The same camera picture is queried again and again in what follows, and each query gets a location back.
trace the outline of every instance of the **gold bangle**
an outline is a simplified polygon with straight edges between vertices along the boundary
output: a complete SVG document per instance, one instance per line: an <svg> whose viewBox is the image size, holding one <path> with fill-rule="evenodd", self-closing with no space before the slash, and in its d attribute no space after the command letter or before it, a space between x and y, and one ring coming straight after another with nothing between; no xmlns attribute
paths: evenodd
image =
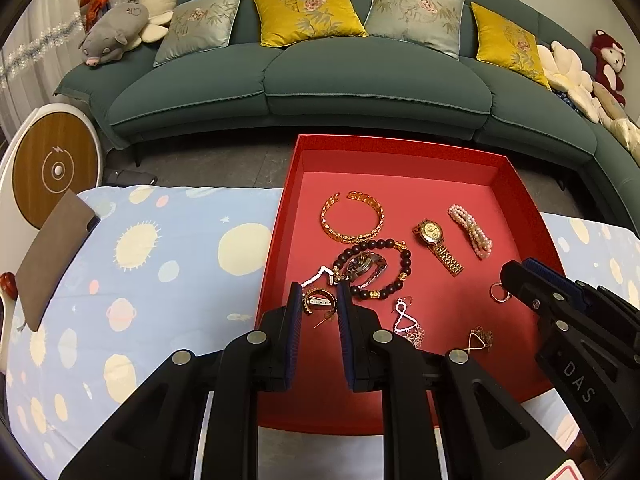
<svg viewBox="0 0 640 480"><path fill-rule="evenodd" d="M382 211L382 206L380 205L380 202L378 202L372 196L369 196L365 193L361 193L359 191L348 192L347 198L350 198L351 200L357 200L358 202L364 202L365 204L371 206L376 213L378 213L378 225L376 226L376 228L373 229L373 231L363 235L349 236L349 235L340 234L338 231L329 227L329 224L326 222L324 215L333 204L335 204L336 202L338 202L338 200L340 200L340 193L336 193L335 195L331 195L327 199L327 201L322 206L322 211L320 212L320 223L322 224L322 228L324 229L324 232L327 234L329 238L335 240L336 242L340 242L341 244L353 245L360 242L365 242L366 240L370 240L382 230L382 224L385 221L385 214Z"/></svg>
<svg viewBox="0 0 640 480"><path fill-rule="evenodd" d="M334 295L328 290L324 290L324 288L314 288L313 290L310 290L305 294L305 297L302 301L302 306L305 309L305 314L311 316L311 314L313 313L311 307L309 306L309 299L312 296L322 296L324 298L327 298L329 300L329 303L331 303L331 311L335 312L337 304L335 303Z"/></svg>

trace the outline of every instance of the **red tray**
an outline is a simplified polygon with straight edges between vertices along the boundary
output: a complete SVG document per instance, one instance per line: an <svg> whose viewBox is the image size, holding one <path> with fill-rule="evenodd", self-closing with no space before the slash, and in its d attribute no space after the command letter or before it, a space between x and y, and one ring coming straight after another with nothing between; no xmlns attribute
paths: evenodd
<svg viewBox="0 0 640 480"><path fill-rule="evenodd" d="M515 298L496 303L489 287L500 280L500 269L510 260L533 256L559 272L562 265L518 174L506 157L493 153L412 140L299 136L273 230L258 322L262 313L286 303L291 282L308 280L322 265L330 268L347 248L320 227L327 198L340 192L340 201L326 214L337 231L360 234L377 224L373 209L346 199L351 190L382 204L380 237L404 240L412 252L413 272L402 290L384 301L362 302L378 313L382 326L393 328L396 298L411 296L407 313L425 331L421 350L444 354L466 348L469 331L481 325L494 333L494 345L473 357L518 402L547 391L550 383L534 360L540 347L537 316ZM466 208L493 240L489 259L478 259L466 232L447 214L453 203ZM412 234L425 218L442 226L447 248L465 267L457 277ZM381 253L389 267L371 288L390 283L399 272L398 252ZM316 284L328 287L324 278ZM314 329L321 319L319 312L303 316L292 388L284 394L260 394L258 423L304 433L383 433L380 393L348 390L338 323L327 321Z"/></svg>

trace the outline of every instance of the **gold watch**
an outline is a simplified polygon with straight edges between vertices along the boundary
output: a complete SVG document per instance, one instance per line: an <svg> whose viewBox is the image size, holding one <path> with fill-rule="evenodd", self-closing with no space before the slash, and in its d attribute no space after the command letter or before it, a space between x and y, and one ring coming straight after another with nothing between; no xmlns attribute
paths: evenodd
<svg viewBox="0 0 640 480"><path fill-rule="evenodd" d="M413 228L414 234L423 241L429 250L436 255L436 258L447 267L447 270L457 276L464 269L458 261L451 256L444 245L444 237L442 236L442 227L436 222L424 219L416 227Z"/></svg>

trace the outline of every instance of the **watch face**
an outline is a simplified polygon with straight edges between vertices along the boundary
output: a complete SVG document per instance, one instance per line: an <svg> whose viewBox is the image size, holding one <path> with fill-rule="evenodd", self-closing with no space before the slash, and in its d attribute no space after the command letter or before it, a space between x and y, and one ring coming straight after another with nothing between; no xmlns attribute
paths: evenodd
<svg viewBox="0 0 640 480"><path fill-rule="evenodd" d="M442 231L436 222L427 222L422 226L422 236L430 244L436 244L442 238Z"/></svg>

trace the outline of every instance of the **gray pig plush toy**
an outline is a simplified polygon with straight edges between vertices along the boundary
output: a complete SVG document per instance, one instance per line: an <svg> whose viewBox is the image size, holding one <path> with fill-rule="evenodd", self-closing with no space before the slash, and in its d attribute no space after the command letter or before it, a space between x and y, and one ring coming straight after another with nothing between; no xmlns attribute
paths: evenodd
<svg viewBox="0 0 640 480"><path fill-rule="evenodd" d="M91 28L78 48L88 66L118 61L142 40L139 32L149 21L149 11L137 3L118 4L108 10Z"/></svg>

